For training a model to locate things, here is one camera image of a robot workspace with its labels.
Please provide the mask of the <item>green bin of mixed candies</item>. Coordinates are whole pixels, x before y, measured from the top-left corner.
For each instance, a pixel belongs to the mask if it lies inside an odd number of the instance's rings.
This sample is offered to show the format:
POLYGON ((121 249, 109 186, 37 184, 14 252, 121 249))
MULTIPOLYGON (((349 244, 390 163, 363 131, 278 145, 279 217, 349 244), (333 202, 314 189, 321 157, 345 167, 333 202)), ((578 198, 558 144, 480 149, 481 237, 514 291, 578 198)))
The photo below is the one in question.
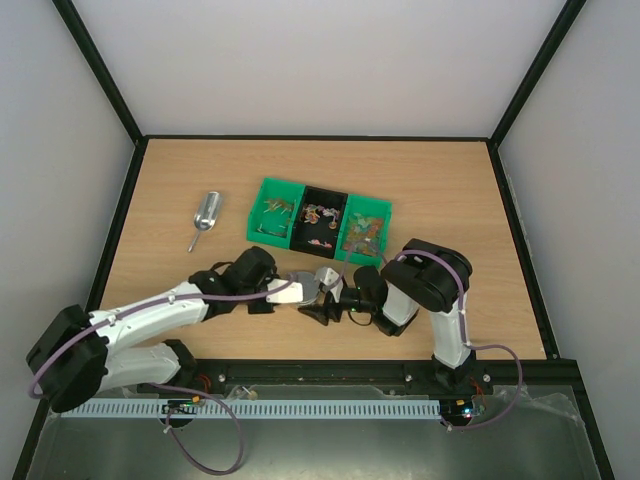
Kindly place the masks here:
POLYGON ((265 177, 247 220, 250 242, 288 249, 305 186, 265 177))

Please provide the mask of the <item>green bin of gummy candies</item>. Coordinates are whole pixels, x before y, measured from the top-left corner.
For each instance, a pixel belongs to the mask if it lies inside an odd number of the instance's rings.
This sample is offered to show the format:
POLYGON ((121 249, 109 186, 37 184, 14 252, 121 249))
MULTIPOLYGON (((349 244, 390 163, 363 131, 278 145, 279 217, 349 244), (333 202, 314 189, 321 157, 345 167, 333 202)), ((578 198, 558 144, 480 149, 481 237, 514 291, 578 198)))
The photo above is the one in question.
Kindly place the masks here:
POLYGON ((391 216, 391 202, 350 194, 334 258, 344 260, 348 250, 356 244, 349 262, 378 267, 382 262, 378 252, 383 252, 386 248, 391 216))

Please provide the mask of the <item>metal scoop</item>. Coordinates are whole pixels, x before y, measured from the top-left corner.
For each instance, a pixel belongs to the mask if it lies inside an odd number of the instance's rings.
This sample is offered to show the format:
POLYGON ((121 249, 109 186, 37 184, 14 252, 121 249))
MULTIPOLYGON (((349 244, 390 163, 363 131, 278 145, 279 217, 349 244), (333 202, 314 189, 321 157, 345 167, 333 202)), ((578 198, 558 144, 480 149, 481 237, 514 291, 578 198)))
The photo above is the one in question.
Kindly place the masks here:
POLYGON ((222 202, 223 196, 217 191, 210 191, 203 197, 193 218, 196 233, 188 247, 188 253, 194 250, 200 235, 215 226, 222 202))

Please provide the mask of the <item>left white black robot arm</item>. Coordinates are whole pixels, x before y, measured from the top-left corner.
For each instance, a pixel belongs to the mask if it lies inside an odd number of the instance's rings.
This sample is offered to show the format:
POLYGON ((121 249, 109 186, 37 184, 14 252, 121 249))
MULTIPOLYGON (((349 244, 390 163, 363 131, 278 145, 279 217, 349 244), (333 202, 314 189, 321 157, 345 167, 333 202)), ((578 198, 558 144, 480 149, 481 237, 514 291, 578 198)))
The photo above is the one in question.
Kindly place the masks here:
POLYGON ((119 387, 184 386, 195 369, 188 349, 177 340, 152 347, 144 341, 228 314, 239 304, 265 302, 290 284, 278 277, 266 250, 251 247, 233 262, 218 262, 142 301, 91 312, 68 306, 26 356, 33 374, 27 394, 62 413, 119 387))

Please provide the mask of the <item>white jar lid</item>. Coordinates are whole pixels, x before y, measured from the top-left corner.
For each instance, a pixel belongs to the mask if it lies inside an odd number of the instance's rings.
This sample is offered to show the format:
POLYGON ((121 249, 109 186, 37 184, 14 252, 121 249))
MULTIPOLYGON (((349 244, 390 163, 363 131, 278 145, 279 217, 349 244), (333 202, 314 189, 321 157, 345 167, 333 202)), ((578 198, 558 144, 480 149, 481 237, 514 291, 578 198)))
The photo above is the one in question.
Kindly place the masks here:
POLYGON ((308 306, 315 303, 320 296, 319 281, 310 271, 294 271, 290 274, 293 283, 289 287, 291 303, 297 306, 308 306))

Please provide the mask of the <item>black bin of lollipops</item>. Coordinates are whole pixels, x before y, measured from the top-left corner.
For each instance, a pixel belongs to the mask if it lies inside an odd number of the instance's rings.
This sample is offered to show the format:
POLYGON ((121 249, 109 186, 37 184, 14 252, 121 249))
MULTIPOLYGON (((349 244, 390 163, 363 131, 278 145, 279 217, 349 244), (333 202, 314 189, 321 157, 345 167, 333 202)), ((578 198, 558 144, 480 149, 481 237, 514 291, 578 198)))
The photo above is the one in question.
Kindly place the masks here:
POLYGON ((347 200, 346 193, 307 185, 295 213, 289 249, 332 259, 347 200))

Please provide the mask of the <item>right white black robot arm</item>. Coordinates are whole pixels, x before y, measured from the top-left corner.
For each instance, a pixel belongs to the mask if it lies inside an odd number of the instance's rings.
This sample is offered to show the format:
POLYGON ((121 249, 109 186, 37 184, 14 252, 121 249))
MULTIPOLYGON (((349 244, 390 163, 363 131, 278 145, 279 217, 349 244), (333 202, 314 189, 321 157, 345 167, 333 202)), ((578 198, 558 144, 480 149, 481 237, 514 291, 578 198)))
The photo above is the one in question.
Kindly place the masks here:
POLYGON ((433 329, 434 380, 455 392, 471 379, 476 354, 467 335, 466 297, 473 273, 470 261, 451 248, 413 238, 382 268, 361 266, 348 284, 328 268, 316 274, 324 299, 298 311, 322 325, 344 314, 365 313, 387 336, 399 336, 429 312, 433 329))

